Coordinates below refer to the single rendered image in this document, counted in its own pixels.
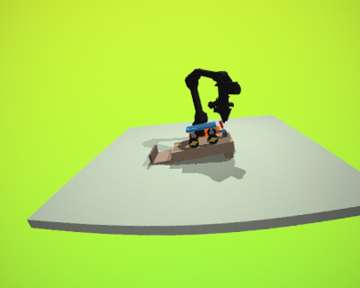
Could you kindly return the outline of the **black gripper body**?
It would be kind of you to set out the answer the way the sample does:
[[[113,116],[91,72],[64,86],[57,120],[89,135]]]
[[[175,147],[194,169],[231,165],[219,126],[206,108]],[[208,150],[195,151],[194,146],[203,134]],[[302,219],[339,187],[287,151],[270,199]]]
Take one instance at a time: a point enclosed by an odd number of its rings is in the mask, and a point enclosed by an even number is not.
[[[229,109],[229,107],[234,107],[234,103],[231,101],[228,101],[228,98],[230,98],[227,95],[219,95],[217,97],[217,99],[219,99],[219,106],[215,107],[212,111],[213,113],[225,113],[227,112],[227,109]]]

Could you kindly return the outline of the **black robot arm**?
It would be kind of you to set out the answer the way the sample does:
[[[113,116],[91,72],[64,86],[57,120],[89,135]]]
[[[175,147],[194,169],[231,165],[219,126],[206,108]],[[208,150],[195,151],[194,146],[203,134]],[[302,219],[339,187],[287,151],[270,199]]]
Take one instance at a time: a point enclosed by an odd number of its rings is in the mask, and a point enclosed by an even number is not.
[[[196,124],[204,124],[208,122],[208,113],[204,112],[200,94],[198,91],[198,79],[203,77],[211,78],[216,85],[218,86],[218,94],[219,95],[232,95],[232,94],[239,94],[242,91],[242,87],[238,82],[233,82],[228,75],[227,71],[210,71],[205,69],[193,69],[193,71],[186,76],[185,83],[186,86],[191,91],[192,100],[195,106],[195,121],[192,125]],[[216,98],[216,101],[207,103],[208,108],[211,110],[215,107],[219,106],[219,99]]]

